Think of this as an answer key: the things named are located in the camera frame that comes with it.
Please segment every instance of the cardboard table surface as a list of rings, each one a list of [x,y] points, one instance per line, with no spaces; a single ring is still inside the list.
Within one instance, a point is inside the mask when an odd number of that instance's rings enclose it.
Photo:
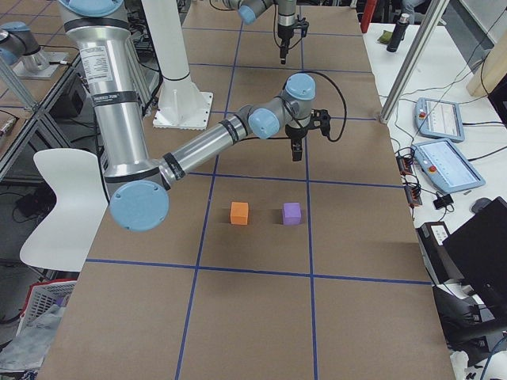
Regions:
[[[311,32],[281,66],[273,9],[246,27],[193,2],[193,81],[215,94],[215,124],[319,70],[348,101],[343,139],[314,131],[301,162],[284,140],[240,142],[175,184],[146,233],[106,213],[40,379],[453,378],[355,10],[299,11]],[[315,78],[336,136],[344,109]],[[154,158],[198,133],[145,132]],[[229,223],[232,201],[249,203],[248,226]],[[301,225],[282,225],[286,202]]]

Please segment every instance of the light blue joint cap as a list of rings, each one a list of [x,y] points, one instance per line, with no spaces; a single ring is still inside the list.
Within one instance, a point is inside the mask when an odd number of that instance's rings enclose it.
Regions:
[[[21,21],[6,22],[4,25],[0,25],[0,29],[5,29],[7,32],[29,32],[30,28]]]
[[[243,22],[247,25],[253,24],[257,20],[255,12],[249,6],[240,6],[238,13]]]
[[[315,81],[308,74],[294,74],[287,80],[285,91],[300,101],[311,101],[315,98]]]
[[[104,17],[115,12],[123,0],[59,0],[68,10],[86,17]]]
[[[248,117],[248,124],[259,139],[269,139],[280,130],[280,122],[267,108],[259,108]]]
[[[131,231],[155,228],[169,212],[166,190],[150,180],[134,180],[121,186],[109,203],[112,218]]]
[[[0,48],[0,57],[2,57],[3,60],[6,61],[6,63],[9,66],[15,64],[18,60],[18,57],[15,56],[13,53],[11,53],[10,51],[8,51],[6,49],[1,49],[1,48]]]

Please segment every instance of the electronic device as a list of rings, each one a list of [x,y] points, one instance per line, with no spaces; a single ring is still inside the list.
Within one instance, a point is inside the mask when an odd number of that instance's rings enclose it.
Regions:
[[[496,318],[507,317],[507,203],[498,197],[444,240],[466,281]]]
[[[465,139],[459,104],[420,97],[415,105],[415,125],[426,137],[447,137],[455,143]]]
[[[450,139],[420,142],[412,147],[414,158],[423,172],[445,194],[486,183]]]

